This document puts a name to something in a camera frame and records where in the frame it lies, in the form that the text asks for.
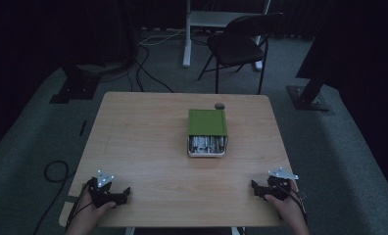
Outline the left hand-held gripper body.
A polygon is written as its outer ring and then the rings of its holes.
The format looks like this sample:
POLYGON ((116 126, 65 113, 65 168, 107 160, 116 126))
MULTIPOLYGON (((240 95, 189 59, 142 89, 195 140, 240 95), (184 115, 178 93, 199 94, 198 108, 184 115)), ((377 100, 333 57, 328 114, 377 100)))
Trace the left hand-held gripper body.
POLYGON ((113 175, 98 169, 96 176, 88 181, 88 191, 92 202, 97 209, 108 203, 117 203, 110 193, 114 178, 113 175))

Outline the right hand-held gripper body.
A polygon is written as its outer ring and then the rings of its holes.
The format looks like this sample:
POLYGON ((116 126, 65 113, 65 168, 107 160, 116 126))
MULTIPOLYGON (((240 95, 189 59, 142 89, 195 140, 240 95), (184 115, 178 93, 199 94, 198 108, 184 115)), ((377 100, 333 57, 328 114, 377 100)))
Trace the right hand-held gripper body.
POLYGON ((297 180, 299 176, 290 170, 284 169, 282 166, 278 169, 269 170, 267 173, 267 194, 280 201, 284 201, 293 192, 291 181, 297 180))

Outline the pile of silver packets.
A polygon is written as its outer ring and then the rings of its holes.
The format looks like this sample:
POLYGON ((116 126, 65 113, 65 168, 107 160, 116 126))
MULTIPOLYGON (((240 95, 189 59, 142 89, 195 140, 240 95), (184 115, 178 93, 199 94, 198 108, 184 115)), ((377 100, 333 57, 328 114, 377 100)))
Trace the pile of silver packets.
POLYGON ((188 153, 200 154, 223 154, 225 152, 226 138, 224 136, 190 136, 188 139, 188 153))

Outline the green drawer box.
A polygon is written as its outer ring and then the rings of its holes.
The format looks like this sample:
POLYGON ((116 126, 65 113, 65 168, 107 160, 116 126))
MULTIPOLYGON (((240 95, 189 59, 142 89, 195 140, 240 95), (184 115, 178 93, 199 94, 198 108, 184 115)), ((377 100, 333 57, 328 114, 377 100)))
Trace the green drawer box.
POLYGON ((227 136, 225 112, 223 110, 189 110, 189 136, 227 136))

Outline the person's right hand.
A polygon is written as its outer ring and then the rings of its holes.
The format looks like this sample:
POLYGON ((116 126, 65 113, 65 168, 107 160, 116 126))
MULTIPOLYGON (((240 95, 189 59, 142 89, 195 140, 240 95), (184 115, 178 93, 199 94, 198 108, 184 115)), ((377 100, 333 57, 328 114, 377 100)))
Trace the person's right hand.
POLYGON ((298 228, 302 224, 306 224, 300 206, 297 204, 297 197, 288 197, 283 201, 276 199, 272 195, 265 195, 265 199, 279 212, 280 216, 291 228, 298 228))

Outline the person's left hand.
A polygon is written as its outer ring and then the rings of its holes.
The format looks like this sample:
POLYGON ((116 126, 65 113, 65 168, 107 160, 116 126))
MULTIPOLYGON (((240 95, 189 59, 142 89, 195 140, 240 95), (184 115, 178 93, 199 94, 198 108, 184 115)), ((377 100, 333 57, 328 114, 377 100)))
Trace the person's left hand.
POLYGON ((78 210, 75 214, 73 222, 77 224, 97 225, 99 220, 111 209, 115 208, 117 204, 108 203, 97 209, 90 196, 84 195, 80 199, 78 210))

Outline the black slanted stand with base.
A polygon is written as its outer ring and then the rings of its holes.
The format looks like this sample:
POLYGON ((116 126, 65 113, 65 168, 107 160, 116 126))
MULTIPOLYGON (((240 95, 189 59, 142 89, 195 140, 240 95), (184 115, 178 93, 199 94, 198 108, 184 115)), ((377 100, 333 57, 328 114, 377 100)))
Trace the black slanted stand with base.
POLYGON ((328 112, 330 107, 320 94, 323 84, 322 78, 312 78, 306 86, 288 85, 287 91, 294 108, 302 111, 328 112))

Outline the black stand with flat base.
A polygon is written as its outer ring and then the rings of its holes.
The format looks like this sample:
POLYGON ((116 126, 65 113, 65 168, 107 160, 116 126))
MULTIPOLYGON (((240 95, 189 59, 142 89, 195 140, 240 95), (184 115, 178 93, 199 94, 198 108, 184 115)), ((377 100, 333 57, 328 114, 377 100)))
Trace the black stand with flat base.
POLYGON ((87 73, 76 65, 65 64, 62 70, 66 80, 58 94, 52 96, 50 104, 67 104, 70 100, 92 100, 101 77, 87 73))

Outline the grey round floor base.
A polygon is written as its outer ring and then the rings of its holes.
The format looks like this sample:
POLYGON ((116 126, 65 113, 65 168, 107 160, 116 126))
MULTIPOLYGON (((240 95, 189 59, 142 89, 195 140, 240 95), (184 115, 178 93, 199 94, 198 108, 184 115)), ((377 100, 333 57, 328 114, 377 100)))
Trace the grey round floor base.
POLYGON ((123 63, 110 63, 105 66, 96 66, 96 65, 79 65, 78 66, 82 71, 93 74, 110 74, 118 73, 127 70, 127 66, 123 63))

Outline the black folding chair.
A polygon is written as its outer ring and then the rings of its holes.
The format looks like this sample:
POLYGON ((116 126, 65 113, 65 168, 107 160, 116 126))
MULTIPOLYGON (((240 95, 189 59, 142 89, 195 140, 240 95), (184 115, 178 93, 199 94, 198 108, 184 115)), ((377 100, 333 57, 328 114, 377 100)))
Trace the black folding chair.
POLYGON ((268 38, 276 34, 284 20, 283 13, 244 16, 232 20, 221 34, 207 39, 211 51, 208 61, 201 70, 198 79, 205 72, 215 72, 215 92, 219 92, 219 71, 237 67, 240 71, 244 65, 261 62, 258 92, 262 92, 268 51, 268 38))

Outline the white desk frame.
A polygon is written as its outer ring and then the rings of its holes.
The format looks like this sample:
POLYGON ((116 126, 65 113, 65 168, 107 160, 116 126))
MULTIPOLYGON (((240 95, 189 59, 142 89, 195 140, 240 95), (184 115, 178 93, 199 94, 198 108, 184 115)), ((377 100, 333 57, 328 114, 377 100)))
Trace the white desk frame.
POLYGON ((185 41, 182 65, 189 68, 191 65, 191 27, 226 27, 227 24, 243 16, 256 16, 257 13, 235 13, 235 12, 213 12, 203 10, 192 10, 191 0, 186 0, 185 14, 185 41))

